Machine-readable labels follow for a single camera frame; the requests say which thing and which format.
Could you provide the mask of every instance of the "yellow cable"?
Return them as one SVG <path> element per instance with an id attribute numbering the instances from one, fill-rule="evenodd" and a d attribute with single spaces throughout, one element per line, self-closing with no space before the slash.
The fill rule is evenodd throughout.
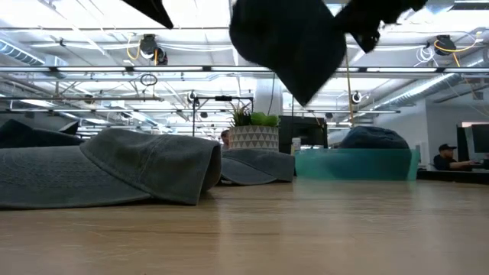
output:
<path id="1" fill-rule="evenodd" d="M 457 55 L 455 53 L 453 53 L 453 59 L 455 60 L 455 62 L 457 63 L 457 66 L 460 67 L 460 62 L 458 61 L 458 58 L 457 58 Z"/>
<path id="2" fill-rule="evenodd" d="M 136 57 L 133 57 L 129 52 L 129 44 L 131 43 L 131 38 L 132 38 L 132 34 L 129 35 L 128 47 L 126 48 L 126 53 L 128 53 L 129 58 L 131 58 L 132 60 L 136 60 L 137 58 L 139 58 L 139 51 L 141 50 L 141 39 L 138 42 L 138 54 L 136 55 Z"/>
<path id="3" fill-rule="evenodd" d="M 348 82 L 348 109 L 350 110 L 350 123 L 351 126 L 354 127 L 355 123 L 353 122 L 353 105 L 351 104 L 350 62 L 348 61 L 348 51 L 346 51 L 345 57 L 346 57 L 346 79 Z"/>
<path id="4" fill-rule="evenodd" d="M 442 47 L 438 46 L 438 42 L 440 42 L 440 40 L 435 41 L 435 43 L 433 45 L 435 46 L 435 48 L 440 49 L 440 50 L 444 50 L 445 52 L 448 52 L 448 53 L 461 53 L 463 51 L 470 50 L 471 48 L 473 48 L 475 46 L 475 44 L 478 42 L 477 41 L 478 37 L 479 37 L 479 34 L 477 34 L 477 36 L 475 37 L 474 43 L 472 45 L 470 45 L 466 48 L 460 49 L 460 50 L 449 50 L 449 49 L 442 48 Z"/>

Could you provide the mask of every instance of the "potted plant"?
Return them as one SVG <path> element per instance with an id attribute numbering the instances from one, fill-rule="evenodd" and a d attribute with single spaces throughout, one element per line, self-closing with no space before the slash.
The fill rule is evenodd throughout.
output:
<path id="1" fill-rule="evenodd" d="M 229 129 L 229 148 L 264 149 L 278 151 L 277 115 L 250 112 L 248 105 L 232 104 L 232 127 Z"/>

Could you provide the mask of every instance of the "white wall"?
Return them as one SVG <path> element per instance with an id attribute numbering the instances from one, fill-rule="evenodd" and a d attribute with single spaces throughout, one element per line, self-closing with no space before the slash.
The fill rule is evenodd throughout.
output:
<path id="1" fill-rule="evenodd" d="M 421 150 L 421 163 L 429 163 L 428 125 L 426 119 L 426 102 L 420 100 L 412 107 L 399 108 L 400 114 L 379 115 L 374 119 L 374 126 L 390 129 L 403 137 L 411 149 L 416 145 Z"/>
<path id="2" fill-rule="evenodd" d="M 429 157 L 430 160 L 436 156 L 441 144 L 457 145 L 457 125 L 462 122 L 489 121 L 489 106 L 472 106 L 480 112 L 475 111 L 468 105 L 427 105 L 426 115 L 428 121 Z"/>

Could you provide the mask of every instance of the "desk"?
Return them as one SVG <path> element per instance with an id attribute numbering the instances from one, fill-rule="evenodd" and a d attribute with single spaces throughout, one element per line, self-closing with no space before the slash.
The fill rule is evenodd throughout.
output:
<path id="1" fill-rule="evenodd" d="M 478 183 L 489 185 L 489 170 L 462 171 L 418 171 L 418 180 L 441 180 L 457 183 Z"/>
<path id="2" fill-rule="evenodd" d="M 0 212 L 1 275 L 487 275 L 489 187 L 218 186 L 197 207 Z"/>

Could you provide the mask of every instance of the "green plant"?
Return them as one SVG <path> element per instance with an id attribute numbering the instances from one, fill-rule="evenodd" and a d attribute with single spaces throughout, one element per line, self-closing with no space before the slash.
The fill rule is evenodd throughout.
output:
<path id="1" fill-rule="evenodd" d="M 263 112 L 251 114 L 251 125 L 276 127 L 279 122 L 277 115 L 265 115 Z"/>
<path id="2" fill-rule="evenodd" d="M 251 113 L 248 110 L 248 106 L 250 104 L 244 105 L 242 107 L 235 106 L 231 103 L 232 106 L 232 127 L 239 126 L 269 126 L 269 127 L 278 127 L 280 119 L 277 115 L 265 115 L 263 112 L 254 112 Z"/>
<path id="3" fill-rule="evenodd" d="M 248 110 L 249 103 L 244 105 L 243 107 L 235 106 L 231 103 L 232 106 L 232 127 L 239 126 L 248 126 L 251 125 L 251 113 Z"/>

